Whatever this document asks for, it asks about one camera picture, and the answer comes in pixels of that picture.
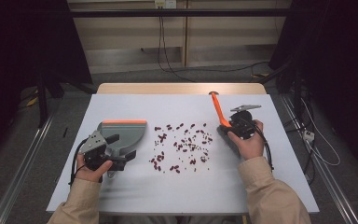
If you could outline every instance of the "floor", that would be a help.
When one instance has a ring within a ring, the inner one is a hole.
[[[174,70],[177,71],[180,64],[175,64],[177,62],[175,59],[179,58],[179,51],[169,49],[167,52],[169,53],[168,58],[173,58]],[[235,58],[235,53],[233,53],[235,50],[228,52],[228,59]],[[87,52],[88,60],[100,57],[95,53],[97,52]],[[225,61],[224,54],[220,55],[220,59],[217,57],[213,61],[214,65],[220,64],[219,66],[210,67],[208,65],[211,64],[206,63],[206,59],[210,58],[211,55],[203,54],[204,56],[202,56],[200,53],[198,56],[200,63],[198,64],[199,66],[193,67],[195,70],[175,74],[173,72],[163,72],[159,69],[156,63],[158,51],[155,49],[135,50],[127,53],[129,56],[127,61],[122,58],[121,64],[103,63],[101,61],[100,64],[103,64],[101,66],[96,65],[98,64],[97,61],[91,64],[90,70],[94,80],[94,88],[103,82],[183,82],[183,77],[199,82],[247,82],[257,80],[257,77],[253,77],[252,74],[270,72],[265,64],[257,65],[252,69],[242,69],[250,64],[248,63],[249,61],[245,59],[236,62]],[[110,56],[105,59],[113,61]],[[268,57],[257,59],[265,61]],[[169,69],[163,58],[161,63],[163,68]],[[50,214],[45,212],[46,206],[90,101],[90,96],[86,93],[67,84],[62,84],[62,86],[65,89],[65,95],[62,99],[48,98],[49,113],[55,114],[54,119],[48,127],[43,143],[38,146],[38,150],[34,154],[34,160],[29,164],[30,169],[24,175],[23,181],[15,183],[19,185],[20,190],[8,193],[13,198],[13,204],[7,208],[7,215],[2,217],[3,222],[0,223],[5,223],[5,221],[7,223],[45,223],[50,217]],[[291,95],[277,93],[273,81],[266,84],[265,88],[277,108],[282,124],[290,121],[292,118],[285,107],[284,97],[290,98]],[[28,95],[33,90],[33,88],[24,90],[22,95]],[[37,104],[27,107],[24,107],[23,104],[24,102],[19,105],[16,118],[7,132],[6,141],[0,146],[0,202],[2,202],[1,200],[10,185],[13,184],[13,176],[16,176],[23,159],[30,153],[28,150],[30,145],[34,144],[33,140],[37,135],[39,121]],[[323,170],[315,169],[315,179],[310,184],[310,188],[321,212],[311,214],[311,220],[313,223],[358,223],[358,161],[351,155],[351,151],[346,146],[345,141],[335,135],[317,102],[312,103],[312,108],[315,115],[314,121],[318,129],[325,139],[334,146],[341,162],[337,166],[327,166],[328,171],[339,185],[339,189],[336,190],[330,189],[325,184]],[[293,123],[285,127],[288,131],[293,128]],[[308,154],[298,132],[288,132],[287,134],[300,164],[304,166]],[[331,162],[337,161],[337,156],[323,140],[322,136],[317,133],[316,139],[316,146],[323,154],[324,159]],[[311,168],[312,166],[308,171],[309,176],[312,176],[313,173]],[[337,200],[333,195],[334,192],[338,191],[342,191],[345,196],[344,199],[347,199],[351,206],[354,213],[351,219],[346,219],[342,215],[342,210],[338,209]],[[102,216],[101,223],[111,223],[110,217]]]

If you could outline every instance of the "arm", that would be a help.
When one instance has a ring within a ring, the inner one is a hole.
[[[256,121],[263,130],[263,123]],[[264,142],[255,133],[242,140],[234,133],[229,138],[238,146],[245,161],[239,172],[247,192],[249,215],[253,223],[310,223],[310,215],[296,192],[273,177],[263,157]]]
[[[98,196],[101,184],[100,177],[112,166],[106,161],[98,170],[91,171],[84,166],[84,156],[76,158],[76,178],[69,192],[66,203],[61,203],[50,220],[55,223],[98,223]]]

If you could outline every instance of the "sleeve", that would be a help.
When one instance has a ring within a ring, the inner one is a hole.
[[[56,223],[98,223],[98,199],[101,184],[75,179],[66,203],[61,203],[48,224]]]
[[[244,161],[238,169],[254,224],[310,223],[310,215],[296,192],[273,177],[264,157]]]

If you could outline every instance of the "person's left hand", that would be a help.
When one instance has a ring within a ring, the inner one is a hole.
[[[84,155],[83,154],[77,154],[76,157],[76,169],[78,170],[76,173],[76,178],[78,179],[84,179],[92,182],[99,182],[101,176],[109,170],[109,168],[112,166],[112,161],[106,161],[104,162],[100,168],[98,168],[96,171],[92,171],[91,169],[87,168],[85,166],[86,162],[84,161]]]

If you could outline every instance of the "white tabletop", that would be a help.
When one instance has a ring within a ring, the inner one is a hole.
[[[310,213],[319,212],[269,95],[219,95],[218,99],[227,119],[231,115],[230,108],[243,104],[262,105],[250,112],[254,119],[264,122],[264,133],[275,167],[274,176],[296,191]],[[211,96],[186,94],[93,95],[48,211],[54,211],[66,200],[76,147],[104,119],[146,119],[147,127],[136,146],[137,157],[129,161],[125,170],[113,179],[106,175],[103,177],[101,212],[126,215],[239,215],[248,211],[246,192],[237,171],[241,160],[227,148],[216,131],[219,123]],[[184,126],[176,130],[181,123]],[[168,124],[173,127],[170,131],[166,129]],[[165,128],[168,136],[164,146],[156,146],[155,141],[162,130],[155,131],[155,127]],[[202,150],[191,153],[176,151],[174,142],[200,134],[196,130],[208,133],[213,139],[211,144],[202,144],[200,135],[197,135],[194,141]],[[161,171],[157,171],[150,160],[160,155],[161,151],[164,151],[165,159],[159,164]],[[192,158],[199,158],[206,151],[206,162],[198,160],[195,165],[189,164]],[[170,171],[175,164],[179,165],[180,174]]]

